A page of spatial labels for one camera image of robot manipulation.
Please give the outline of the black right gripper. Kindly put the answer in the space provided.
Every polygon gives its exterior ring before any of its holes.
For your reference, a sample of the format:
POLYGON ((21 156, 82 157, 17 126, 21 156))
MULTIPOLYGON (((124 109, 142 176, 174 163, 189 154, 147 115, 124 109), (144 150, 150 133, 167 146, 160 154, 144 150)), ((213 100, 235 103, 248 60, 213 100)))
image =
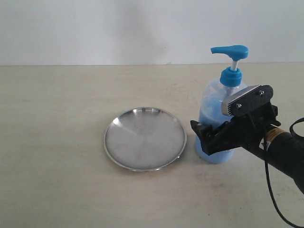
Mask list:
POLYGON ((266 132, 281 125, 276 120, 278 107, 271 102, 250 102, 245 107, 236 109, 237 113, 229 123, 213 129, 212 125, 195 120, 190 125, 207 155, 242 147, 249 152, 261 152, 261 141, 266 132))

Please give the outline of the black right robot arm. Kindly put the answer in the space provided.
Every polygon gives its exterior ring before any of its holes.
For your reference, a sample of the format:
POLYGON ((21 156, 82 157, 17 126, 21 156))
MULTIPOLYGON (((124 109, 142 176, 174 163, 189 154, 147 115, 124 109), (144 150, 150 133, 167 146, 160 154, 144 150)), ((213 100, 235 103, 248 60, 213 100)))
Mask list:
POLYGON ((195 120, 190 122, 207 155, 242 147, 292 178, 304 190, 304 143, 279 128, 278 109, 267 103, 214 129, 195 120))

